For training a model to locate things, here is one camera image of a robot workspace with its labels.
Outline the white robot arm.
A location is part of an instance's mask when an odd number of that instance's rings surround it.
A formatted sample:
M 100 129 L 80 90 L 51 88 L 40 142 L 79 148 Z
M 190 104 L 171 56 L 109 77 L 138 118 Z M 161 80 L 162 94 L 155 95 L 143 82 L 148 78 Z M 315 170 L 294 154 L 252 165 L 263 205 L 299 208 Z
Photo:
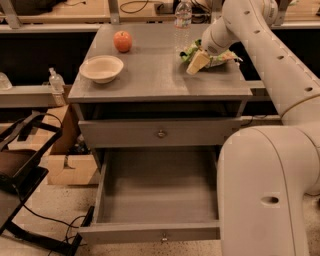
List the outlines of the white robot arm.
M 303 198 L 319 192 L 319 80 L 272 32 L 291 0 L 225 0 L 202 46 L 245 47 L 281 118 L 239 130 L 217 164 L 223 256 L 309 256 Z

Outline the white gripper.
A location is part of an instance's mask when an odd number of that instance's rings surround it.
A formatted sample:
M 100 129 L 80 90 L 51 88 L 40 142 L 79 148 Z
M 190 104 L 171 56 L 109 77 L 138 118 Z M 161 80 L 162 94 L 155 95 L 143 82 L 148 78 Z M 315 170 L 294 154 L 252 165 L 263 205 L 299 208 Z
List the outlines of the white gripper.
M 240 25 L 237 21 L 220 17 L 216 19 L 202 34 L 201 46 L 205 50 L 198 50 L 188 65 L 186 72 L 195 75 L 210 62 L 210 55 L 217 56 L 228 50 L 238 42 Z

